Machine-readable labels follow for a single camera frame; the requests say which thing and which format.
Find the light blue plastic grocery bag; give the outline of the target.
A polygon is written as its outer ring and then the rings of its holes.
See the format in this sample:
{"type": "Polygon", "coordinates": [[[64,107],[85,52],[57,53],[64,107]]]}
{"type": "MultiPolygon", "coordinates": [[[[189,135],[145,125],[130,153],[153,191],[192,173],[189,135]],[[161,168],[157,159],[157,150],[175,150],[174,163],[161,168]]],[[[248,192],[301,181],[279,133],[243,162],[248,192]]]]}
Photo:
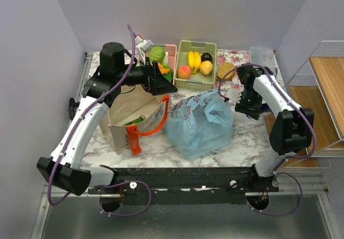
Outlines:
{"type": "Polygon", "coordinates": [[[210,89],[173,105],[164,130],[183,158],[193,160],[228,145],[233,124],[229,102],[217,90],[210,89]]]}

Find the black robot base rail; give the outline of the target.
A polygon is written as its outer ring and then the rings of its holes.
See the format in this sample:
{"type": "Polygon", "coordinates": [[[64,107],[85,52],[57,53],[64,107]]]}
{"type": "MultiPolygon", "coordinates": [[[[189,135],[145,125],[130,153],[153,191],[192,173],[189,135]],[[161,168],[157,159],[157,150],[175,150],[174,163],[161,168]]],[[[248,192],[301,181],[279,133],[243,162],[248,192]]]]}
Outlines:
{"type": "Polygon", "coordinates": [[[94,187],[106,204],[122,196],[126,205],[245,204],[246,194],[277,192],[273,177],[252,168],[117,168],[113,188],[94,187]]]}

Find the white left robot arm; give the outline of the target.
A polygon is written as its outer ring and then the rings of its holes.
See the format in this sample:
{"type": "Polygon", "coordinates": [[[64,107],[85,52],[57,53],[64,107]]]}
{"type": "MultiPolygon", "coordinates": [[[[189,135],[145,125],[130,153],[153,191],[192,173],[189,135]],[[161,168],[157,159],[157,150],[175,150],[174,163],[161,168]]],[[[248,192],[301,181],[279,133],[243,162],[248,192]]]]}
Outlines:
{"type": "Polygon", "coordinates": [[[75,116],[63,139],[50,157],[41,157],[37,168],[48,183],[74,195],[87,188],[101,186],[107,193],[119,188],[119,180],[111,168],[99,166],[93,170],[81,169],[87,145],[100,120],[107,114],[123,85],[139,85],[146,92],[168,99],[177,87],[160,72],[158,64],[138,66],[134,54],[125,64],[129,52],[118,42],[103,45],[97,72],[86,82],[75,116]]]}

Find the pink orange peach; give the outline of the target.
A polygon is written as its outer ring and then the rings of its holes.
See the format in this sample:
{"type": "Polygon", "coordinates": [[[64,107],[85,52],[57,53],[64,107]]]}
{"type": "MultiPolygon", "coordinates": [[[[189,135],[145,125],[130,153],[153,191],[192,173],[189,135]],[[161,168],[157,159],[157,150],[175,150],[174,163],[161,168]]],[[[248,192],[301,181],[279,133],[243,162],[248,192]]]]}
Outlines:
{"type": "Polygon", "coordinates": [[[191,69],[187,65],[180,66],[177,71],[177,77],[179,79],[189,79],[191,77],[191,69]]]}

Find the beige canvas tote bag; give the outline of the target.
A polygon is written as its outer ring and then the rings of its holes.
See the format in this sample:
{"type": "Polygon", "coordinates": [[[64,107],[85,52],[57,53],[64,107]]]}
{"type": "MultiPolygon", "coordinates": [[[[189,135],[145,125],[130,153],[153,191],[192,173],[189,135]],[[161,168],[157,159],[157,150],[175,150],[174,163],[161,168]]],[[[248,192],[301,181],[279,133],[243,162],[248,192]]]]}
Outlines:
{"type": "Polygon", "coordinates": [[[133,154],[142,152],[139,139],[160,131],[168,117],[170,95],[153,96],[140,86],[130,91],[123,86],[121,93],[113,102],[107,114],[101,119],[99,126],[102,133],[117,153],[131,148],[133,154]],[[146,119],[139,124],[123,126],[141,115],[146,119]]]}

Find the yellow orange food piece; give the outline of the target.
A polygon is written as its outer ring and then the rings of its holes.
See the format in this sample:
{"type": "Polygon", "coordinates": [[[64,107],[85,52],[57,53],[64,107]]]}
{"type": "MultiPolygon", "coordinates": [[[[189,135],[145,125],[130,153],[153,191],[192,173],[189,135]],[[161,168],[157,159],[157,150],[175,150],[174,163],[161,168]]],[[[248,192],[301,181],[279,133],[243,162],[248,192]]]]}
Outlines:
{"type": "Polygon", "coordinates": [[[162,63],[158,63],[158,67],[159,67],[159,70],[161,72],[161,74],[163,75],[167,75],[170,73],[170,67],[168,64],[162,64],[162,63]]]}

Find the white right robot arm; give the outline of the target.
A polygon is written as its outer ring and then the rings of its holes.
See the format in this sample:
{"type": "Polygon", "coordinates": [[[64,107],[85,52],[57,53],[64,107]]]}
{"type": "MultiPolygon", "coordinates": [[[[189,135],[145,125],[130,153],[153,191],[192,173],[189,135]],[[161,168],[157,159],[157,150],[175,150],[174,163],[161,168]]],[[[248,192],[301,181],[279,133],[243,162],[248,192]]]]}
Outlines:
{"type": "Polygon", "coordinates": [[[235,111],[257,120],[262,103],[266,102],[275,117],[269,135],[270,148],[254,165],[256,173],[247,178],[248,187],[258,192],[267,185],[266,177],[273,176],[286,160],[297,159],[299,151],[317,146],[314,112],[296,103],[278,84],[269,68],[243,64],[236,73],[243,92],[235,111]]]}

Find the green cabbage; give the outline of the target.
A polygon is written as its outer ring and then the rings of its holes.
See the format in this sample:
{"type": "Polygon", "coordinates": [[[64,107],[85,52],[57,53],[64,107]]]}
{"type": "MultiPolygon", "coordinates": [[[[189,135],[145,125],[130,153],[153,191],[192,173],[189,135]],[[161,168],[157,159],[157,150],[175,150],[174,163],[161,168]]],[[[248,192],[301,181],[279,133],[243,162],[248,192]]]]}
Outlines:
{"type": "Polygon", "coordinates": [[[148,57],[151,62],[156,61],[162,63],[166,55],[166,51],[162,46],[153,46],[149,51],[148,57]]]}

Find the green bottle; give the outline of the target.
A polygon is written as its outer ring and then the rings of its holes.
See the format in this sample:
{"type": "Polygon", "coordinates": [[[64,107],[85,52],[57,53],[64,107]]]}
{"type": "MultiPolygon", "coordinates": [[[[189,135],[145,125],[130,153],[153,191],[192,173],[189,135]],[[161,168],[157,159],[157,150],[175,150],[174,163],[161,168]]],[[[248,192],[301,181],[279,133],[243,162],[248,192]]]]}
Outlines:
{"type": "Polygon", "coordinates": [[[136,124],[139,124],[140,122],[144,121],[145,119],[146,119],[146,117],[144,115],[141,115],[140,117],[123,124],[123,126],[136,125],[136,124]]]}

